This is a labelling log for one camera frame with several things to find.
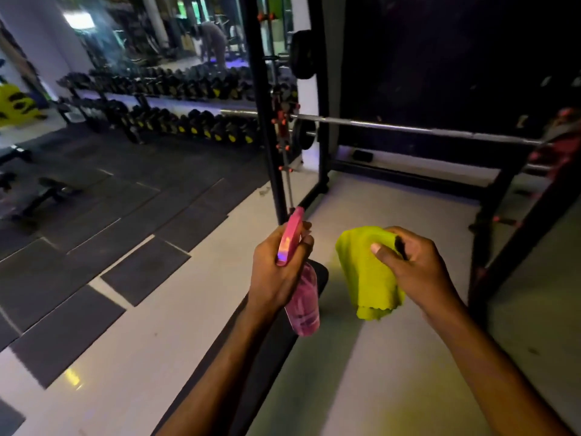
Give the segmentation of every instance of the metal barbell bar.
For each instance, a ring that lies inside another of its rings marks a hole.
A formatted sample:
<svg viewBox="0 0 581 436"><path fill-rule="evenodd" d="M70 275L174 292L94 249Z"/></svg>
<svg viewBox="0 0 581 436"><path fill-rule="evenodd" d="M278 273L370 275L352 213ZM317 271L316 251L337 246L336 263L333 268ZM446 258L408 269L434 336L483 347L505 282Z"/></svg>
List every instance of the metal barbell bar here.
<svg viewBox="0 0 581 436"><path fill-rule="evenodd" d="M258 112L256 110L221 109L220 113L224 116L230 115L255 118L258 117ZM323 124L350 125L352 127L376 128L378 130L401 131L407 133L428 134L432 136L446 136L450 138L460 138L460 139L487 140L489 142L504 142L508 144L540 145L543 143L543 141L541 140L519 138L517 136L496 135L489 133L473 133L470 131L445 130L441 128L408 127L405 125L392 125L392 124L383 124L380 122L358 121L353 119L315 116L312 114L292 114L290 117L293 120L302 119L306 121L314 121Z"/></svg>

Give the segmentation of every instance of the person's left arm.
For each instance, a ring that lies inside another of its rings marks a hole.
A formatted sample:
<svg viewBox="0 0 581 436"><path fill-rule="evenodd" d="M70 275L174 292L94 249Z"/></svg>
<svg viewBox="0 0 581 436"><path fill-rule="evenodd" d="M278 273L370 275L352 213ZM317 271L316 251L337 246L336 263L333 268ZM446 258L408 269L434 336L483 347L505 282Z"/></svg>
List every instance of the person's left arm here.
<svg viewBox="0 0 581 436"><path fill-rule="evenodd" d="M304 229L310 228L304 223ZM290 300L314 240L305 233L292 260L276 265L285 226L278 227L254 251L248 302L228 340L206 373L157 436L204 436L226 433L251 363L276 314Z"/></svg>

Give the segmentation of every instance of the black wall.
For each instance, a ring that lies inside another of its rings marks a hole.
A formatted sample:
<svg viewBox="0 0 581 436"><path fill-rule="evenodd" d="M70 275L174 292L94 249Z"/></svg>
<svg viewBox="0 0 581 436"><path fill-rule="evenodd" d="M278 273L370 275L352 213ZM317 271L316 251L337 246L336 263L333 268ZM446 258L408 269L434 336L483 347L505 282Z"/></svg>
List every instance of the black wall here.
<svg viewBox="0 0 581 436"><path fill-rule="evenodd" d="M341 116L540 137L557 110L579 103L580 14L580 0L347 0ZM481 166L513 149L352 127L339 138Z"/></svg>

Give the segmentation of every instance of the person's left hand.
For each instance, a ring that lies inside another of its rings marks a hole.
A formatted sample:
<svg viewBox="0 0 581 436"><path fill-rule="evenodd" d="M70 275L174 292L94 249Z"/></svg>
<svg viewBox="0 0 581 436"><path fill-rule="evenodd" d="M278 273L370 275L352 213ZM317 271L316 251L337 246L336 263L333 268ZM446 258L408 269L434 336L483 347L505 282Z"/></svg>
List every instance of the person's left hand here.
<svg viewBox="0 0 581 436"><path fill-rule="evenodd" d="M278 227L254 250L251 287L246 308L258 319L270 321L291 299L303 266L315 240L310 235L311 223L303 222L303 235L294 256L286 266L277 265L278 247L287 224Z"/></svg>

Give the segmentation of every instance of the hand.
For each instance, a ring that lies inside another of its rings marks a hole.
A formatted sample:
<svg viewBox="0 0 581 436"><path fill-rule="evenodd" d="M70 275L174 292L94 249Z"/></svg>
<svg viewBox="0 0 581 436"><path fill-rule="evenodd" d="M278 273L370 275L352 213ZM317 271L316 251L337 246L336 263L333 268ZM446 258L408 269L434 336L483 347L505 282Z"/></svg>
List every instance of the hand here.
<svg viewBox="0 0 581 436"><path fill-rule="evenodd" d="M259 320L270 321L291 299L315 240L311 223L303 222L302 240L286 266L277 265L278 247L287 224L278 227L254 250L247 309Z"/></svg>
<svg viewBox="0 0 581 436"><path fill-rule="evenodd" d="M386 228L386 231L401 239L407 260L379 243L371 245L371 251L380 262L389 266L398 286L428 318L445 314L450 309L463 309L464 304L434 242L400 227Z"/></svg>

